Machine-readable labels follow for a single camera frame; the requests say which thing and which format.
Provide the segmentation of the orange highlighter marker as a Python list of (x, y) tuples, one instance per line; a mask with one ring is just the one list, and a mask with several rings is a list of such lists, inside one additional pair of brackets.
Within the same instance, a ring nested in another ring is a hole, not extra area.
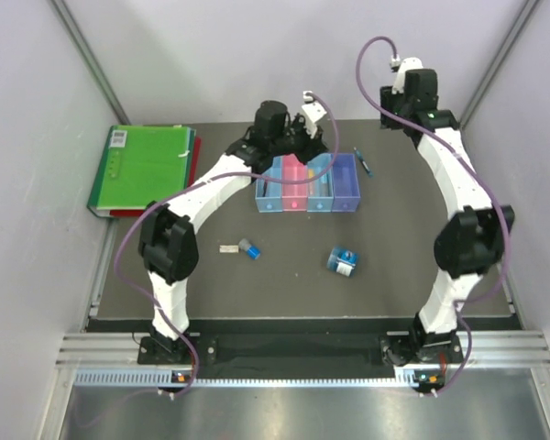
[(310, 180), (310, 182), (308, 183), (308, 196), (309, 197), (314, 196), (314, 188), (315, 188), (314, 181), (313, 181), (314, 175), (315, 175), (314, 170), (311, 169), (311, 168), (308, 168), (307, 169), (307, 177)]

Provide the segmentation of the light blue clear highlighter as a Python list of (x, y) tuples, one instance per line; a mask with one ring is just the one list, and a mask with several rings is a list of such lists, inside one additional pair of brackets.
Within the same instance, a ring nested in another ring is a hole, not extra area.
[(319, 179), (319, 191), (320, 191), (320, 196), (321, 197), (329, 197), (330, 196), (328, 173), (324, 174)]

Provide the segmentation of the medium blue drawer bin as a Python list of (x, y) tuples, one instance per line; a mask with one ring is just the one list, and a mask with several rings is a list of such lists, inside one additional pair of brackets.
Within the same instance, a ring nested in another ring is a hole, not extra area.
[[(329, 153), (321, 154), (315, 159), (311, 160), (307, 164), (307, 169), (311, 168), (314, 170), (315, 175), (319, 174), (321, 171), (323, 171), (330, 163), (332, 155)], [(319, 179), (317, 181), (313, 181), (314, 183), (314, 196), (309, 197), (307, 196), (307, 211), (308, 212), (330, 212), (332, 210), (332, 205), (334, 201), (334, 194), (333, 194), (333, 185), (332, 185), (332, 172), (328, 170), (326, 173), (328, 173), (328, 180), (329, 180), (329, 189), (330, 189), (330, 196), (329, 197), (321, 197), (320, 191), (319, 191)]]

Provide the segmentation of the pink drawer bin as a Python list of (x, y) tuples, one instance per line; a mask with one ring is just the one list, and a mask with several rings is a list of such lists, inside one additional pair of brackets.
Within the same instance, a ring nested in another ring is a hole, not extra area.
[[(282, 160), (282, 179), (285, 181), (305, 181), (307, 167), (294, 155), (284, 156)], [(282, 205), (284, 211), (305, 211), (307, 209), (307, 184), (285, 184), (282, 186)]]

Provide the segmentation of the blue pen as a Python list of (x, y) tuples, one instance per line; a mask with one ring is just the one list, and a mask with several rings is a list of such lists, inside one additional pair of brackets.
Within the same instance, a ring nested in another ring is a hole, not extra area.
[(373, 177), (373, 172), (372, 172), (370, 166), (367, 164), (362, 152), (358, 148), (354, 148), (354, 153), (355, 153), (359, 163), (361, 164), (362, 168), (364, 169), (365, 173), (370, 178), (372, 178)]

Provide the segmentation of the light blue drawer bin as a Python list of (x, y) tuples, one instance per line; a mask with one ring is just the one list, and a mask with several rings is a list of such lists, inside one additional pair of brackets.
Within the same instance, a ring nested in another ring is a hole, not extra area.
[[(263, 173), (264, 177), (276, 180), (282, 179), (282, 157), (273, 160), (272, 165)], [(260, 213), (280, 213), (283, 211), (282, 205), (282, 185), (277, 182), (268, 181), (269, 188), (267, 197), (262, 197), (263, 184), (265, 180), (256, 180), (255, 201)]]

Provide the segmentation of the green plastic folder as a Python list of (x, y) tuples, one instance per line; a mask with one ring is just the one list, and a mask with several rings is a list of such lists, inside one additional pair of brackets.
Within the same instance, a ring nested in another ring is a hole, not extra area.
[(186, 186), (197, 136), (188, 126), (111, 126), (87, 207), (98, 217), (141, 209)]

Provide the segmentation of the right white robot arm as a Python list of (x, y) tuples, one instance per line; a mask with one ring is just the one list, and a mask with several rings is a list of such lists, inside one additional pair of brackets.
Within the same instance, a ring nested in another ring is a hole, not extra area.
[(437, 74), (416, 58), (396, 69), (393, 85), (380, 90), (381, 107), (391, 113), (381, 124), (401, 129), (425, 160), (443, 196), (448, 222), (434, 241), (438, 272), (430, 296), (406, 336), (384, 349), (395, 366), (428, 363), (455, 343), (457, 313), (491, 267), (501, 261), (499, 215), (472, 177), (459, 123), (438, 107)]

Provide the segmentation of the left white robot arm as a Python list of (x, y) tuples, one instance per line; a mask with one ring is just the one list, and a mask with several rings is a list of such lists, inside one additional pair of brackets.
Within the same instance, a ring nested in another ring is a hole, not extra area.
[(325, 115), (325, 107), (311, 93), (305, 94), (296, 116), (281, 102), (263, 102), (243, 137), (187, 193), (149, 205), (138, 243), (155, 299), (149, 353), (173, 364), (191, 355), (183, 334), (189, 326), (187, 280), (199, 261), (199, 229), (231, 196), (266, 172), (275, 158), (293, 155), (307, 163), (325, 153), (319, 125)]

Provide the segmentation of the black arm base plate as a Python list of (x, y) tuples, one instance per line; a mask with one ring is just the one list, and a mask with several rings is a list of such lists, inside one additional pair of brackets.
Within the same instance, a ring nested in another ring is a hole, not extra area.
[(409, 363), (432, 364), (458, 362), (463, 359), (458, 340), (452, 344), (431, 346), (419, 353), (413, 351), (406, 335), (365, 334), (220, 334), (185, 335), (164, 342), (156, 335), (140, 342), (140, 365), (171, 365), (194, 361), (201, 365), (239, 365), (247, 362), (255, 368), (260, 362), (281, 364), (285, 361), (304, 362), (354, 360), (359, 365), (391, 365), (403, 367)]

